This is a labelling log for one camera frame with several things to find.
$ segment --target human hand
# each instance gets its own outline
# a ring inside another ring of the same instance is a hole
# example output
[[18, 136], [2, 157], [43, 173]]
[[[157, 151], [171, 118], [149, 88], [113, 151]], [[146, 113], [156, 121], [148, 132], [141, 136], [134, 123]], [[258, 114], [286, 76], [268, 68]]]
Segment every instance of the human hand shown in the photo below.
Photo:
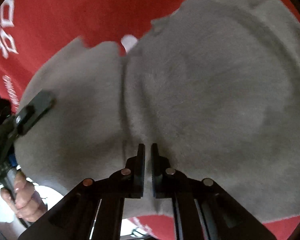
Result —
[[6, 188], [0, 190], [0, 195], [18, 218], [35, 222], [47, 211], [34, 185], [26, 180], [26, 176], [21, 171], [16, 174], [14, 190], [17, 193], [15, 203]]

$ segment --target gray towel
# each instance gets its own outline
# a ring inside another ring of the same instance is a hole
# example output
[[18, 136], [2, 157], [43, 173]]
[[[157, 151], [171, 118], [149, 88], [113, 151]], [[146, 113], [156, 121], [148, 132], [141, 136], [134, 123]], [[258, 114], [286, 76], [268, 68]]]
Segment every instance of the gray towel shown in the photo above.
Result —
[[300, 24], [278, 0], [186, 0], [125, 57], [72, 41], [32, 78], [55, 107], [16, 143], [19, 164], [66, 194], [146, 144], [145, 194], [124, 217], [172, 216], [151, 195], [149, 150], [210, 177], [260, 221], [300, 214]]

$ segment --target copper rivet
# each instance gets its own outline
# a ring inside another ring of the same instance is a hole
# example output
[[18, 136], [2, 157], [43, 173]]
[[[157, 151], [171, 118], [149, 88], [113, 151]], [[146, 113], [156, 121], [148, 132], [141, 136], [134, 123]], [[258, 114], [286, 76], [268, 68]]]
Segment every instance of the copper rivet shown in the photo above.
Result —
[[93, 180], [92, 179], [84, 179], [82, 184], [84, 186], [91, 186], [93, 184]]
[[122, 170], [121, 170], [121, 174], [122, 174], [122, 175], [125, 175], [125, 176], [126, 176], [126, 175], [129, 175], [130, 173], [131, 173], [131, 170], [130, 170], [130, 169], [122, 169]]

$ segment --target red fabric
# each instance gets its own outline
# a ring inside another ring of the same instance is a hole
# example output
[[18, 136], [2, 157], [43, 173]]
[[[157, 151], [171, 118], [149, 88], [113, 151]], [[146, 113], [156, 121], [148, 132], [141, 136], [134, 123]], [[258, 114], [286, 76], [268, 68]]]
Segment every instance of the red fabric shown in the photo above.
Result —
[[[172, 13], [184, 0], [9, 1], [0, 9], [0, 95], [10, 98], [16, 110], [34, 73], [77, 36], [82, 36], [88, 46], [109, 40], [120, 43], [126, 34], [140, 38], [150, 29], [152, 19]], [[292, 3], [282, 1], [300, 21]], [[9, 16], [12, 7], [13, 17]], [[284, 240], [299, 220], [296, 217], [266, 226], [278, 240]], [[136, 221], [159, 239], [174, 239], [171, 218], [146, 216]]]
[[[142, 216], [131, 219], [131, 222], [141, 227], [160, 240], [175, 240], [173, 218], [167, 216]], [[300, 222], [300, 216], [267, 223], [265, 226], [275, 235], [277, 240], [286, 240]]]

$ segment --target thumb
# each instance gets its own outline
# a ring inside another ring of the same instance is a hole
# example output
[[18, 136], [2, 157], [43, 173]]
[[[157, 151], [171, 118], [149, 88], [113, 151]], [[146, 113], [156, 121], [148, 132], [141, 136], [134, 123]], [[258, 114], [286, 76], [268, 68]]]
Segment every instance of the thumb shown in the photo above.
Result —
[[19, 190], [23, 189], [27, 184], [26, 176], [22, 171], [18, 171], [16, 177], [14, 179], [14, 190], [18, 192]]
[[16, 206], [14, 205], [14, 202], [12, 201], [11, 195], [9, 190], [6, 188], [0, 189], [0, 196], [1, 198], [7, 203], [7, 205], [11, 208], [11, 210], [16, 214], [18, 212]]

